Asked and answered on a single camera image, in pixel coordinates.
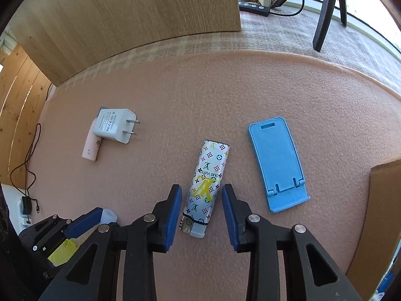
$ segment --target blue gripper pad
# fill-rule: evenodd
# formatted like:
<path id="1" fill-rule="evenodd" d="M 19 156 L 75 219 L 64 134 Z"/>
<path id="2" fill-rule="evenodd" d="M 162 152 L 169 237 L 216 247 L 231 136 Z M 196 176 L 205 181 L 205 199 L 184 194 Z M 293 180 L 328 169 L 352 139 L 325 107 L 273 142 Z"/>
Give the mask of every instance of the blue gripper pad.
<path id="1" fill-rule="evenodd" d="M 305 177 L 288 126 L 275 117 L 249 126 L 253 148 L 273 213 L 310 199 Z"/>
<path id="2" fill-rule="evenodd" d="M 87 214 L 83 214 L 73 221 L 64 232 L 67 239 L 78 238 L 100 222 L 103 208 L 96 207 Z"/>

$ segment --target white usb charger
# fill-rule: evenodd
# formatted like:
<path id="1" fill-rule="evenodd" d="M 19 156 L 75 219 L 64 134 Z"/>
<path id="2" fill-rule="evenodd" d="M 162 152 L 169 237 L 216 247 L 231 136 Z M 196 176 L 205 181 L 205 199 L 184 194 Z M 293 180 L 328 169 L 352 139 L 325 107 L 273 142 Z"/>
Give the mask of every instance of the white usb charger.
<path id="1" fill-rule="evenodd" d="M 128 143 L 134 130 L 136 115 L 129 109 L 102 109 L 93 127 L 93 133 L 122 143 Z"/>

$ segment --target white plastic part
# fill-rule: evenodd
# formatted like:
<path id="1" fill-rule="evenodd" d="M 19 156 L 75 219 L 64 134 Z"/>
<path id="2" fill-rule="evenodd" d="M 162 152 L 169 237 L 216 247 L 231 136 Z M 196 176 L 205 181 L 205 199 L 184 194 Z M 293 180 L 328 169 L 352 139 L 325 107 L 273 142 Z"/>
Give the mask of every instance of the white plastic part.
<path id="1" fill-rule="evenodd" d="M 133 133 L 136 115 L 129 109 L 102 109 L 93 128 L 98 137 L 128 143 Z"/>
<path id="2" fill-rule="evenodd" d="M 93 133 L 96 121 L 97 118 L 92 121 L 82 152 L 82 157 L 91 161 L 96 160 L 97 152 L 99 151 L 100 143 L 102 142 L 102 138 Z"/>
<path id="3" fill-rule="evenodd" d="M 189 233 L 189 235 L 201 239 L 205 236 L 205 231 L 206 225 L 194 222 L 192 225 L 191 233 Z"/>
<path id="4" fill-rule="evenodd" d="M 117 222 L 117 215 L 109 209 L 103 208 L 102 217 L 99 225 Z"/>
<path id="5" fill-rule="evenodd" d="M 9 208 L 9 217 L 11 224 L 14 227 L 14 230 L 17 234 L 21 233 L 22 230 L 32 225 L 32 219 L 29 221 L 31 223 L 27 223 L 28 216 L 23 215 L 22 213 L 22 194 L 15 187 L 10 185 L 1 185 L 3 190 L 4 198 L 7 202 L 7 206 Z"/>
<path id="6" fill-rule="evenodd" d="M 370 301 L 380 301 L 384 296 L 384 292 L 381 293 L 376 293 L 372 296 L 372 298 L 370 299 Z"/>

